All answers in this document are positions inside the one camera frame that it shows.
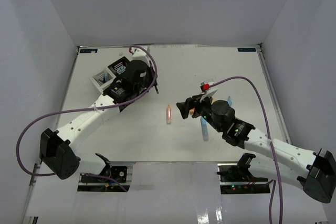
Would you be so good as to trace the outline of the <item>blue gel pen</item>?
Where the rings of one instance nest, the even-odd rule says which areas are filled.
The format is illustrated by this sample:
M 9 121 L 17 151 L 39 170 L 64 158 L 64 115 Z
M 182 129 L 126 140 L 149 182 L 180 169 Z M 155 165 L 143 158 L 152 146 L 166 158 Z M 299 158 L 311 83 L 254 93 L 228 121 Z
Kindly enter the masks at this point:
M 103 70 L 103 77 L 104 77 L 104 82 L 108 81 L 108 72 L 106 69 Z

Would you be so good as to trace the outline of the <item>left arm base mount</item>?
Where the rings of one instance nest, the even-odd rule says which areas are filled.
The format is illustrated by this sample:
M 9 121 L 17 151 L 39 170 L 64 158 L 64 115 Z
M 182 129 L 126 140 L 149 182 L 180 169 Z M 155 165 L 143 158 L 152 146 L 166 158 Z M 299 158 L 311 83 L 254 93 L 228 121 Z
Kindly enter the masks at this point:
M 78 191 L 86 192 L 127 192 L 130 188 L 131 173 L 127 166 L 111 166 L 99 175 L 81 174 Z

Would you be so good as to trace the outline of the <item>pink orange-tip highlighter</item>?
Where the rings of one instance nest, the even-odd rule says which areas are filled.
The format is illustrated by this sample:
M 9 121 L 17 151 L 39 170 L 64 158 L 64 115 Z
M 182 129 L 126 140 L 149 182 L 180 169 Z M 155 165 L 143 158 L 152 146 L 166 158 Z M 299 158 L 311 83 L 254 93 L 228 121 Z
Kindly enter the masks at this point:
M 172 123 L 172 109 L 170 105 L 168 105 L 166 108 L 166 123 L 167 124 Z

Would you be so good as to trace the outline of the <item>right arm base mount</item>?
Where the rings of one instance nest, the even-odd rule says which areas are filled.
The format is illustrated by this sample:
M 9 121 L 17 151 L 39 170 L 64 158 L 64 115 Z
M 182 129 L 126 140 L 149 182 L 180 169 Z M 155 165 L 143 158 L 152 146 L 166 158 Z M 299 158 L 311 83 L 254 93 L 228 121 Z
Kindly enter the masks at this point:
M 253 195 L 271 192 L 267 178 L 240 175 L 235 164 L 219 164 L 217 174 L 222 195 Z

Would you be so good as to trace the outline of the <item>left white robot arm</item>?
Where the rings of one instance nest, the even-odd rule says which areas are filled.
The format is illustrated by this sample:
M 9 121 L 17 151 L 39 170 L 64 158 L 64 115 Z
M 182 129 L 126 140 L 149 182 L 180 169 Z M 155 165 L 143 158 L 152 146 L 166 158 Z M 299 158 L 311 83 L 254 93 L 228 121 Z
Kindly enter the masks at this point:
M 124 69 L 116 72 L 114 80 L 87 111 L 55 131 L 42 132 L 40 159 L 58 178 L 67 179 L 74 173 L 90 173 L 101 182 L 110 178 L 112 163 L 99 153 L 81 153 L 80 145 L 156 84 L 152 62 L 122 58 L 115 65 L 121 63 L 125 64 Z

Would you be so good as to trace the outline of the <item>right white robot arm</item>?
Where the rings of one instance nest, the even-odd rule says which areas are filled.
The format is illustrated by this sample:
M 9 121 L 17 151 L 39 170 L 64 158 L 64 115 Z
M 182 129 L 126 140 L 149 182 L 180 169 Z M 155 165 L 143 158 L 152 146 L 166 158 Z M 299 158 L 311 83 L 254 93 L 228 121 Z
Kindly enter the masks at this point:
M 270 140 L 258 128 L 235 116 L 227 101 L 195 95 L 176 104 L 183 119 L 201 117 L 231 146 L 246 150 L 236 165 L 238 177 L 268 178 L 293 185 L 312 199 L 329 204 L 335 192 L 335 158 L 330 151 L 298 148 Z

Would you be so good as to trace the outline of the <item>large light blue highlighter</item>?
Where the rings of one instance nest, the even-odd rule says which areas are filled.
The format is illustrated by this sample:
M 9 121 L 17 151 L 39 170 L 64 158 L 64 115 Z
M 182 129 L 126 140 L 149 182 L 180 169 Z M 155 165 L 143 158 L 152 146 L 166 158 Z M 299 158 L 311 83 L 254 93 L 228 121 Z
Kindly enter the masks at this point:
M 201 130 L 202 130 L 203 141 L 207 142 L 209 140 L 207 122 L 204 118 L 201 118 L 200 122 L 201 122 Z

